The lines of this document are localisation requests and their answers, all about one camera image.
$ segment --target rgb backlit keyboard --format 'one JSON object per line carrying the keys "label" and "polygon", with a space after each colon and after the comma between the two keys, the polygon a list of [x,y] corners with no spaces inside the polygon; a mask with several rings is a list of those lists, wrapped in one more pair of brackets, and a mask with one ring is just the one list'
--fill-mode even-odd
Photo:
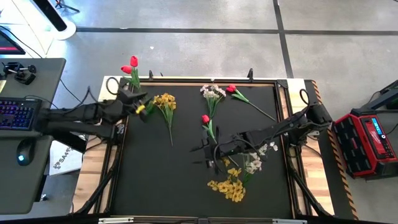
{"label": "rgb backlit keyboard", "polygon": [[0,98],[0,130],[31,130],[41,100]]}

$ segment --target red flower bud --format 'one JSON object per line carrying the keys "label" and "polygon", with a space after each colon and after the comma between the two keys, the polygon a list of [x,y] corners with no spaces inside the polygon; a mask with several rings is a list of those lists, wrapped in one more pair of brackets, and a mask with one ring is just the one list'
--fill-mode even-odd
{"label": "red flower bud", "polygon": [[228,88],[230,88],[230,89],[232,89],[234,91],[236,90],[236,86],[234,84],[230,84]]}
{"label": "red flower bud", "polygon": [[138,66],[138,58],[136,56],[132,56],[130,59],[130,65],[133,67],[137,67]]}
{"label": "red flower bud", "polygon": [[207,124],[207,123],[210,121],[210,118],[209,118],[209,116],[207,116],[207,115],[203,115],[203,116],[201,117],[201,120],[202,120],[205,124]]}
{"label": "red flower bud", "polygon": [[132,68],[130,67],[130,66],[128,66],[128,65],[123,65],[122,66],[122,68],[121,68],[121,70],[124,72],[124,73],[127,73],[127,74],[131,74],[131,70],[132,70]]}

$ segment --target wooden platform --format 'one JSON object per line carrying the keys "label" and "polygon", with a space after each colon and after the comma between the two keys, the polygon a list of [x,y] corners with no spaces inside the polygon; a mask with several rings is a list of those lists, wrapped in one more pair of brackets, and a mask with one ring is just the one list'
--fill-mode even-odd
{"label": "wooden platform", "polygon": [[[105,81],[108,78],[109,77],[104,77],[103,85],[101,87],[101,92],[98,97],[99,101],[115,98],[115,96],[110,94],[105,87]],[[304,80],[302,79],[288,79],[287,81],[289,84],[290,102],[292,104],[293,112],[295,113],[302,110],[306,106],[306,104],[301,100],[299,95],[300,89],[305,88],[305,84]],[[114,81],[110,81],[109,88],[112,92],[116,92],[117,83]],[[282,107],[284,108],[284,118],[286,118],[288,112],[285,104],[286,103],[285,95],[283,94],[282,89],[280,89],[280,93],[281,93]],[[88,147],[91,147],[98,143],[99,140],[95,139],[89,142]],[[317,141],[308,139],[308,146],[316,149],[319,152],[319,146]],[[76,186],[75,196],[73,198],[75,211],[77,211],[79,208],[83,206],[83,204],[89,199],[91,194],[94,192],[95,188],[98,186],[98,183],[100,181],[101,169],[104,162],[105,149],[106,145],[104,144],[97,146],[87,151],[83,157],[83,165]],[[116,148],[114,147],[110,158],[111,162],[114,159],[115,150]],[[312,194],[314,194],[317,200],[322,204],[323,208],[330,214],[334,214],[330,193],[328,189],[328,183],[326,180],[325,171],[323,169],[322,159],[311,150],[303,147],[302,160],[303,160],[304,172],[308,188],[311,190]],[[303,194],[297,184],[296,184],[296,189],[297,189],[300,209],[302,213],[305,214],[305,204],[304,204]],[[108,192],[109,192],[109,184],[105,188],[103,193],[101,209],[100,209],[101,212],[104,210],[104,207],[106,206],[106,201],[108,199]]]}

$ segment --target concrete floor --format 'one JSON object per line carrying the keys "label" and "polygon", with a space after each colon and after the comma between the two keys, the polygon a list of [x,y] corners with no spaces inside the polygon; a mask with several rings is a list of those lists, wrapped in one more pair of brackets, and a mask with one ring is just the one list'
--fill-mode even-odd
{"label": "concrete floor", "polygon": [[[79,14],[59,11],[78,27],[278,29],[272,0],[154,0],[78,1],[66,3]],[[279,0],[285,30],[398,31],[398,2],[393,0]],[[333,119],[368,101],[376,90],[396,80],[398,35],[286,35],[283,55],[279,34],[176,34],[78,32],[55,41],[48,57],[65,57],[63,81],[78,97],[89,85],[95,94],[105,75],[122,75],[119,68],[131,55],[139,57],[141,75],[149,69],[166,76],[286,78],[290,59],[295,78],[313,79]],[[58,106],[76,101],[60,86]],[[398,178],[353,180],[348,177],[361,220],[398,223]],[[76,181],[65,175],[50,179],[53,209],[35,205],[30,217],[66,214]]]}

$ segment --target monitor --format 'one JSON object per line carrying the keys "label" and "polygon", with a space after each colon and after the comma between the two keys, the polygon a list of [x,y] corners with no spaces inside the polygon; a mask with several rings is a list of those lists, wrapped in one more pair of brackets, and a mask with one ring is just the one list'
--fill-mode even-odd
{"label": "monitor", "polygon": [[25,51],[0,30],[0,55],[24,55]]}

